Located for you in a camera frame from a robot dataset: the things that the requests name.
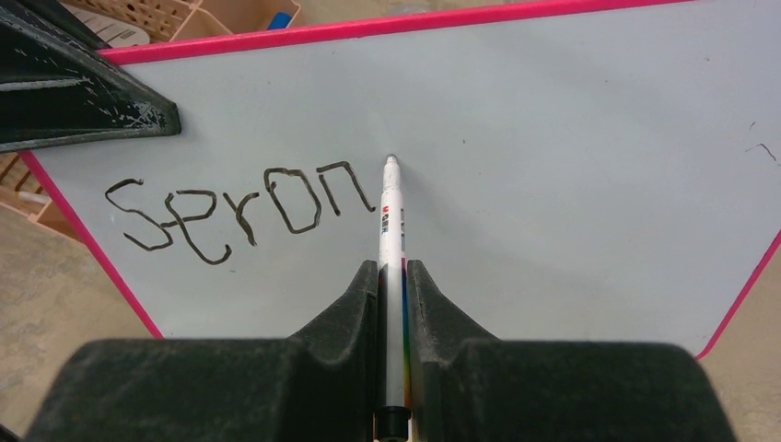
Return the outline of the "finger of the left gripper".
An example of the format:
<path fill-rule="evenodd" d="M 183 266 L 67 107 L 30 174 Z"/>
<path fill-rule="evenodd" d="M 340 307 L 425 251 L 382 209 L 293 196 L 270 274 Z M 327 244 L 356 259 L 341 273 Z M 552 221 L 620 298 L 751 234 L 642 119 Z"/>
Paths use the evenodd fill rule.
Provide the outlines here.
<path fill-rule="evenodd" d="M 57 1 L 1 4 L 1 150 L 181 132 L 176 104 L 99 55 Z"/>

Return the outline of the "white marker pen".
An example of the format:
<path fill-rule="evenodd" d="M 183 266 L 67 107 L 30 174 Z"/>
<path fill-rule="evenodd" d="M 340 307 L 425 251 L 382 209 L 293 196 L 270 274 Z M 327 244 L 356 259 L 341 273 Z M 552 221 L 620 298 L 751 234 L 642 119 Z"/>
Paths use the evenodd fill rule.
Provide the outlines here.
<path fill-rule="evenodd" d="M 375 438 L 409 439 L 410 387 L 402 174 L 396 156 L 383 168 L 380 198 L 378 387 Z"/>

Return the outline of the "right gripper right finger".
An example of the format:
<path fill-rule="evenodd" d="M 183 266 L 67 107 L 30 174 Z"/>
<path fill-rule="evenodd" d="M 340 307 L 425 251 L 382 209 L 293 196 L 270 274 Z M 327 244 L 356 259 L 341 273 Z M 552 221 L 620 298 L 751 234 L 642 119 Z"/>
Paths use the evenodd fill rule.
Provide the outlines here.
<path fill-rule="evenodd" d="M 665 343 L 503 341 L 407 266 L 420 441 L 732 441 L 698 362 Z"/>

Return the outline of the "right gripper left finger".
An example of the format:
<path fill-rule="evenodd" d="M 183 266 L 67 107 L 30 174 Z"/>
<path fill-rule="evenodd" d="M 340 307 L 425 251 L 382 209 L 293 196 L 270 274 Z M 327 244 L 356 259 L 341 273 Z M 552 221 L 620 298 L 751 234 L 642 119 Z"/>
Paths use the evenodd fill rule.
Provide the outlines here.
<path fill-rule="evenodd" d="M 74 352 L 28 441 L 369 441 L 378 269 L 283 339 L 106 339 Z"/>

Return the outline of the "red-framed whiteboard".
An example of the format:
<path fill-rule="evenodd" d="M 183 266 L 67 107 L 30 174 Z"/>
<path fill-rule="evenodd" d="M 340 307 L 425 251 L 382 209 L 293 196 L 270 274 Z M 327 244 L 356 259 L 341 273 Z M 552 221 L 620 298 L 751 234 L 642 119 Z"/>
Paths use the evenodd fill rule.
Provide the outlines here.
<path fill-rule="evenodd" d="M 115 50 L 179 135 L 24 160 L 146 327 L 287 336 L 406 253 L 493 334 L 713 346 L 780 242 L 780 5 L 553 1 Z"/>

